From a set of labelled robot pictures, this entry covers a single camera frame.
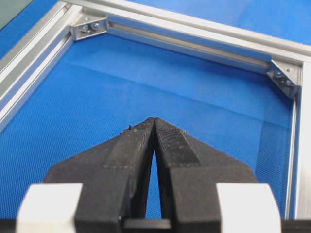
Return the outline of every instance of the black plastic part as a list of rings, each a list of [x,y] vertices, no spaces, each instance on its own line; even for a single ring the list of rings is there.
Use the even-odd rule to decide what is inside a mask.
[[[83,183],[78,233],[120,233],[122,218],[145,216],[153,125],[148,119],[50,169],[45,183]]]
[[[162,217],[178,233],[219,233],[221,212],[216,183],[256,183],[250,168],[155,119]]]
[[[122,219],[145,216],[154,150],[162,217],[178,233],[220,232],[216,183],[257,182],[245,164],[159,118],[54,165],[44,182],[83,183],[78,233],[120,233]]]
[[[311,233],[311,221],[282,221],[282,233]]]
[[[172,226],[169,219],[145,220],[127,219],[124,221],[125,233],[171,233]]]

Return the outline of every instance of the white plastic part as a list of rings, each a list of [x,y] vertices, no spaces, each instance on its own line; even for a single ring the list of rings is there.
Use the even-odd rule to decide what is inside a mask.
[[[222,233],[281,233],[280,214],[270,186],[217,183]]]
[[[33,184],[17,215],[17,233],[75,233],[82,183]]]

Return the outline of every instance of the blue textured surface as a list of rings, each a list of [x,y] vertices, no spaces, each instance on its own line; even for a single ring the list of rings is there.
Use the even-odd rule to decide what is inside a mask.
[[[35,0],[0,31],[0,56],[51,2]],[[136,2],[311,44],[309,1]],[[290,106],[261,75],[109,35],[77,42],[0,134],[0,218],[16,216],[27,187],[52,164],[148,117],[249,164],[283,214]],[[160,217],[154,165],[147,218]]]

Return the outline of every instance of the screw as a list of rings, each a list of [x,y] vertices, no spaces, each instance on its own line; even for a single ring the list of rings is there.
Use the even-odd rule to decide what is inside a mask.
[[[99,27],[100,27],[100,23],[92,23],[91,24],[91,28],[93,29],[93,30],[95,30],[95,31],[97,31],[97,30],[99,30]]]
[[[289,80],[286,80],[285,85],[287,85],[287,86],[293,86],[293,83],[292,83],[291,81],[289,81]]]
[[[88,25],[83,25],[81,28],[80,28],[80,31],[82,31],[83,33],[86,33],[88,31]]]
[[[276,79],[279,79],[283,76],[283,73],[280,71],[280,70],[276,70],[275,73],[274,73],[274,77]]]

